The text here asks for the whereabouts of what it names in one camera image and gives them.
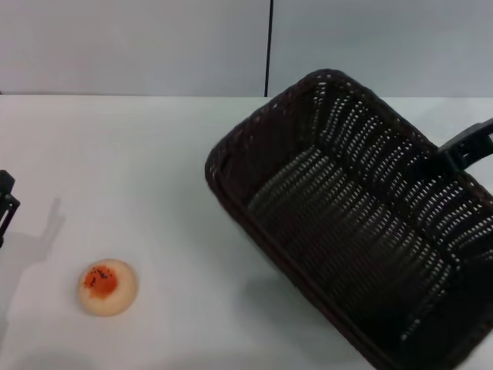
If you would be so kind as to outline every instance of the white wall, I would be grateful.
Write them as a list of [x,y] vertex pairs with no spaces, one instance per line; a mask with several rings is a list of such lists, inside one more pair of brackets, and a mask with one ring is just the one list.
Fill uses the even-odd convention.
[[265,0],[0,0],[0,91],[262,96]]
[[321,68],[381,96],[493,96],[491,0],[275,0],[269,95]]

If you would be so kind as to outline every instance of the black object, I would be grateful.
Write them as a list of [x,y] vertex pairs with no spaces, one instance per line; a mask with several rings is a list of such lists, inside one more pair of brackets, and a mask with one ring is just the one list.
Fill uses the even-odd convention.
[[320,70],[224,137],[206,179],[373,366],[446,370],[493,328],[493,197],[464,172],[493,151],[491,129],[439,149],[369,89]]
[[7,171],[0,170],[0,247],[15,211],[21,205],[11,194],[14,183],[15,179]]

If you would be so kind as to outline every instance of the table surface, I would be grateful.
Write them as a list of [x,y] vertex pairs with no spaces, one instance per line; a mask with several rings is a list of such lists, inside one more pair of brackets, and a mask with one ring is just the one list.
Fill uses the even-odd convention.
[[[386,99],[436,144],[493,99]],[[0,368],[370,370],[209,191],[214,144],[267,99],[0,96],[0,167],[22,202],[0,250]],[[471,171],[493,190],[490,160]],[[95,318],[87,264],[128,261],[139,295]],[[490,335],[463,369],[491,367]]]

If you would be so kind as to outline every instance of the dark brown basket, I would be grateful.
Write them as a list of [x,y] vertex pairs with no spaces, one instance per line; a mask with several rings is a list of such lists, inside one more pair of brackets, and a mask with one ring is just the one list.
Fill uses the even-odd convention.
[[369,89],[322,70],[221,140],[206,178],[373,366],[450,369],[491,330],[493,198],[437,153]]

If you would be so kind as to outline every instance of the orange spot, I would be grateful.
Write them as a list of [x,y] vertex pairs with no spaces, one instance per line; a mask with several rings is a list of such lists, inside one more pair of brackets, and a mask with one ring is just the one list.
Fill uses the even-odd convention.
[[84,287],[91,289],[91,298],[105,299],[116,289],[117,285],[115,270],[105,265],[95,266],[84,279]]

